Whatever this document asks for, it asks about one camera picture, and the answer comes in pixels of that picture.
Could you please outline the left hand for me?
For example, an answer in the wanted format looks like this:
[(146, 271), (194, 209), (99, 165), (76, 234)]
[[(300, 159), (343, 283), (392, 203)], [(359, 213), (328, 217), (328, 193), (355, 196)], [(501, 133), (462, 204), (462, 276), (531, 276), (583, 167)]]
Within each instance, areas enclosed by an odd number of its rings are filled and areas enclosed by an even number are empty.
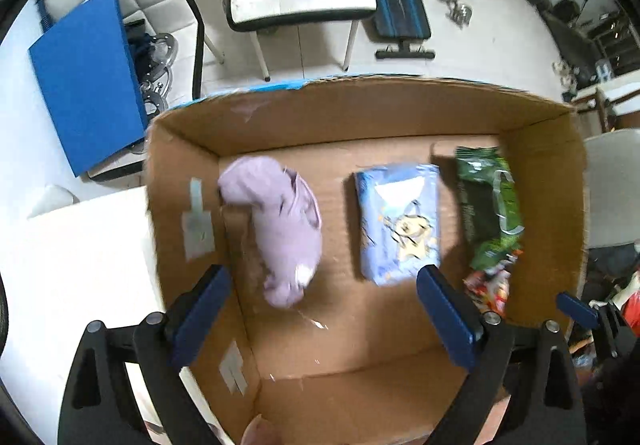
[(282, 445), (282, 436), (277, 428), (262, 415), (257, 415), (246, 427), (241, 445)]

